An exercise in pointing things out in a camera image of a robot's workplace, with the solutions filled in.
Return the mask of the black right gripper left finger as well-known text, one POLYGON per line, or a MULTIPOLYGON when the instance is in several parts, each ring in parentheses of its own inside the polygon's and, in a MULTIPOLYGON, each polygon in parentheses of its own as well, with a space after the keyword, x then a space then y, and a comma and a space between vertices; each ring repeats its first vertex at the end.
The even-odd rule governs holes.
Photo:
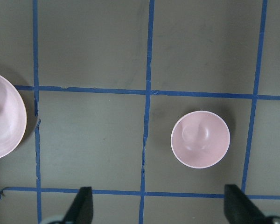
POLYGON ((82 187, 66 212, 62 224, 91 224, 93 220, 92 188, 82 187))

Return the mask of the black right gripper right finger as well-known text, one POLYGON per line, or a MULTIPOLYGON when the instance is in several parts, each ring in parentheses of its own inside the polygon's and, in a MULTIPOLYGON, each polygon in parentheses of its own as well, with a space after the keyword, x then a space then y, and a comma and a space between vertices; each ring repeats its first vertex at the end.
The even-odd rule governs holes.
POLYGON ((224 215, 230 224, 265 223, 265 215, 235 184, 224 186, 224 215))

